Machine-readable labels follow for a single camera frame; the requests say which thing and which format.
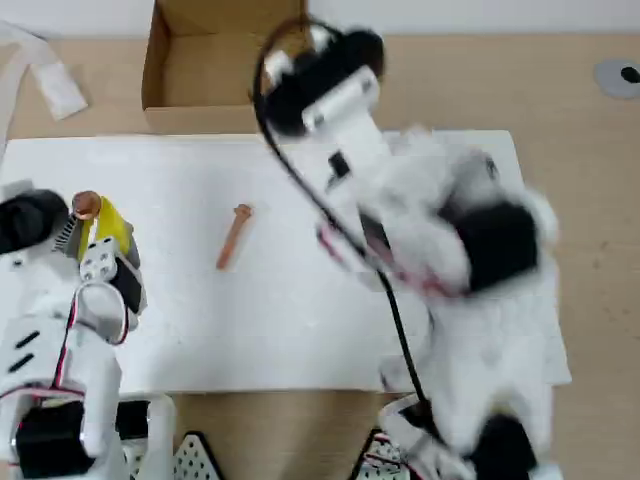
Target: yellow object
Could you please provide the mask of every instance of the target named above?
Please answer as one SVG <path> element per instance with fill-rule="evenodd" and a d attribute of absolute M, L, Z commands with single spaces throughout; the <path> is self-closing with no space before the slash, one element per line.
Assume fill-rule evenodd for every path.
<path fill-rule="evenodd" d="M 114 237 L 118 241 L 120 252 L 127 255 L 131 249 L 131 227 L 118 213 L 107 197 L 100 197 L 102 205 L 98 217 L 93 221 L 85 221 L 82 226 L 82 239 L 78 249 L 78 260 L 81 260 L 89 245 L 89 236 L 94 222 L 98 222 L 93 242 L 106 237 Z"/>

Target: white wall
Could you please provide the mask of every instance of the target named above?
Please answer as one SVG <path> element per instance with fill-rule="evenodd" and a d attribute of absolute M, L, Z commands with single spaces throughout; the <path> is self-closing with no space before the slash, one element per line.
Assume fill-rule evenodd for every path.
<path fill-rule="evenodd" d="M 640 0 L 309 2 L 329 22 L 381 32 L 640 31 Z M 151 6 L 152 0 L 0 0 L 0 19 L 53 37 L 144 36 Z"/>

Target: cardboard box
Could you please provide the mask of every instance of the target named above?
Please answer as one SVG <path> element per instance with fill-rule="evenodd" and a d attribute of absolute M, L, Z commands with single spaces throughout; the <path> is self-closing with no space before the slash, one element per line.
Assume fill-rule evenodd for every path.
<path fill-rule="evenodd" d="M 142 79 L 142 107 L 157 133 L 246 133 L 260 47 L 305 0 L 156 0 Z M 293 32 L 282 47 L 301 50 Z"/>

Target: black cable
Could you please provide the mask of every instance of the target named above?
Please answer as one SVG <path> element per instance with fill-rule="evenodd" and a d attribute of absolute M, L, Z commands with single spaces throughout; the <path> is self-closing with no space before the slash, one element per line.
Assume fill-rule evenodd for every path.
<path fill-rule="evenodd" d="M 396 301 L 395 294 L 393 293 L 393 288 L 391 286 L 391 282 L 387 278 L 387 276 L 374 264 L 373 260 L 367 255 L 367 249 L 365 246 L 355 238 L 349 230 L 344 227 L 337 219 L 336 215 L 332 212 L 331 208 L 328 207 L 322 198 L 313 190 L 313 188 L 302 178 L 300 173 L 295 169 L 295 167 L 288 160 L 287 156 L 280 149 L 278 143 L 275 141 L 273 134 L 268 125 L 268 121 L 265 111 L 265 102 L 264 96 L 262 94 L 262 75 L 264 73 L 264 64 L 267 59 L 267 55 L 273 50 L 273 47 L 276 43 L 287 33 L 289 33 L 294 28 L 309 28 L 312 26 L 318 26 L 329 33 L 331 33 L 335 37 L 342 36 L 342 32 L 336 30 L 335 28 L 320 22 L 318 20 L 309 18 L 309 17 L 299 17 L 293 18 L 282 23 L 269 37 L 267 38 L 265 44 L 260 49 L 258 54 L 258 61 L 256 63 L 254 77 L 253 77 L 253 108 L 256 115 L 256 120 L 258 122 L 258 126 L 260 128 L 260 132 L 264 137 L 267 145 L 271 148 L 276 158 L 278 159 L 280 165 L 285 169 L 285 171 L 289 174 L 289 176 L 293 179 L 296 185 L 304 192 L 304 194 L 313 202 L 318 209 L 322 212 L 327 222 L 338 232 L 340 233 L 347 243 L 355 250 L 360 258 L 362 258 L 368 265 L 375 269 L 378 277 L 380 278 L 380 282 L 382 283 L 382 287 L 387 295 L 387 299 L 389 300 L 389 306 L 391 308 L 391 315 L 393 316 L 393 321 L 396 327 L 396 331 L 398 332 L 398 340 L 400 341 L 400 347 L 402 349 L 402 355 L 404 357 L 405 363 L 407 364 L 407 370 L 409 372 L 409 377 L 411 378 L 411 383 L 413 384 L 413 388 L 416 391 L 416 395 L 418 396 L 418 401 L 420 403 L 420 407 L 422 412 L 427 413 L 429 411 L 429 402 L 424 395 L 424 391 L 422 389 L 422 384 L 420 382 L 420 377 L 418 376 L 418 372 L 416 371 L 415 364 L 413 362 L 413 357 L 411 355 L 411 350 L 409 349 L 409 342 L 407 341 L 407 336 L 404 331 L 404 326 L 402 325 L 402 318 L 400 316 L 400 310 L 398 309 L 398 302 Z"/>

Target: white foam board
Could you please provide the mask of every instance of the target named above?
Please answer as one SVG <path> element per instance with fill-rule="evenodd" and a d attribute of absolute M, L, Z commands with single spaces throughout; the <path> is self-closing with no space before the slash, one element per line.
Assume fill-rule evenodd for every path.
<path fill-rule="evenodd" d="M 522 182 L 508 132 L 440 135 L 479 146 L 508 182 Z M 305 143 L 289 152 L 322 188 L 331 149 Z M 117 348 L 123 393 L 380 390 L 381 358 L 399 353 L 386 298 L 318 247 L 315 209 L 258 137 L 14 140 L 0 182 L 23 178 L 68 202 L 77 191 L 100 192 L 135 226 L 149 307 Z M 254 206 L 253 223 L 221 273 L 216 259 L 239 203 Z M 9 299 L 15 285 L 0 265 Z M 409 292 L 398 297 L 417 344 L 425 307 Z"/>

